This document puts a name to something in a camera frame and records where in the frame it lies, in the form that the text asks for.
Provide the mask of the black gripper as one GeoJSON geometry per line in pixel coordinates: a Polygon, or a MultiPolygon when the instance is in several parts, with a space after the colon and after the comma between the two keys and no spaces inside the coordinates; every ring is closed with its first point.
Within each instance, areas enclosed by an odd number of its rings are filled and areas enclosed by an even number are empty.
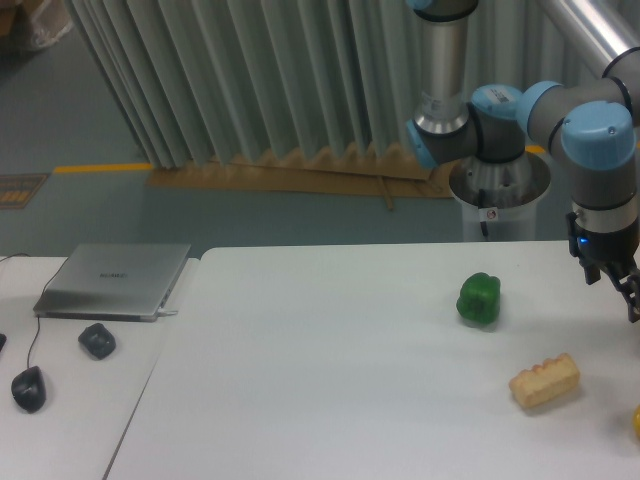
{"type": "Polygon", "coordinates": [[[569,253],[583,268],[585,283],[593,285],[605,272],[627,304],[628,320],[639,320],[639,269],[634,255],[639,245],[639,220],[624,228],[599,232],[584,227],[583,211],[566,215],[569,253]]]}

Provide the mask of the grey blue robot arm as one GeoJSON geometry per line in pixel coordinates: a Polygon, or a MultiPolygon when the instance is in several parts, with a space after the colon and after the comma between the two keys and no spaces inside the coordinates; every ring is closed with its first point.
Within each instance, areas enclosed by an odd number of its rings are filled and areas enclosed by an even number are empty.
{"type": "Polygon", "coordinates": [[[433,168],[467,156],[487,164],[518,160],[526,140],[544,143],[571,179],[569,251],[587,283],[607,276],[639,318],[639,213],[635,128],[639,124],[639,40],[599,1],[545,1],[551,21],[587,54],[599,79],[567,88],[543,81],[509,102],[506,114],[463,102],[461,81],[473,1],[414,1],[413,13],[436,43],[426,97],[407,131],[418,162],[433,168]]]}

